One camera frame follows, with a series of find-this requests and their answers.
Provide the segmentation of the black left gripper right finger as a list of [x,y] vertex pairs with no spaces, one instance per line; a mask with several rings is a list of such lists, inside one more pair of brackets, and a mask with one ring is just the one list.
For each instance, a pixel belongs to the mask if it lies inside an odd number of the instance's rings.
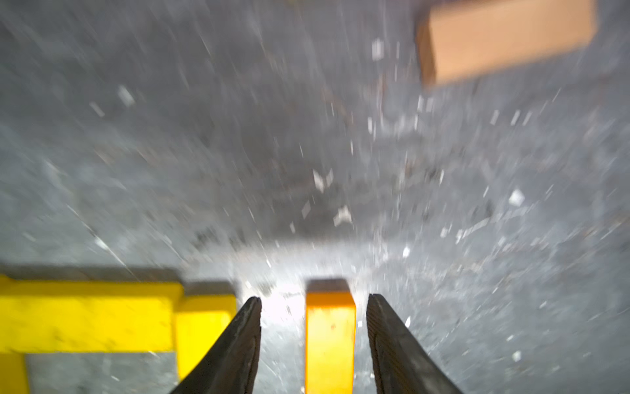
[[385,297],[367,300],[367,333],[378,394],[461,394],[424,351]]

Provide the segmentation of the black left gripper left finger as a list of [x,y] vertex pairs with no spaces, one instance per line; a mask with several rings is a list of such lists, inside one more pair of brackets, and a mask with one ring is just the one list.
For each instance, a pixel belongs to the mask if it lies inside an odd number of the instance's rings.
[[252,394],[259,367],[262,301],[250,297],[172,394]]

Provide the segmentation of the lime yellow block short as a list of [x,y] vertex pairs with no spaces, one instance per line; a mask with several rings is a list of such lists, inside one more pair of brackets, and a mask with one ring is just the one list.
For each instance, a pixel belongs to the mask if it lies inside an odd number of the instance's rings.
[[177,374],[183,381],[208,353],[237,312],[233,295],[186,296],[175,308]]

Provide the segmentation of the orange block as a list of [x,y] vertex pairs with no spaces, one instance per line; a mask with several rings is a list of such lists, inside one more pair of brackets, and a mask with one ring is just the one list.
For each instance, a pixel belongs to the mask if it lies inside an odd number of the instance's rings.
[[305,297],[305,392],[351,393],[357,308],[346,280],[313,279]]

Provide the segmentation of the light wooden block front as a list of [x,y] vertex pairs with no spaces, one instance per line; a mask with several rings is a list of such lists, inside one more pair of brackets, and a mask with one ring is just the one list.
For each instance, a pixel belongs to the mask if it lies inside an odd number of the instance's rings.
[[594,1],[457,1],[417,24],[423,85],[451,83],[564,54],[597,32]]

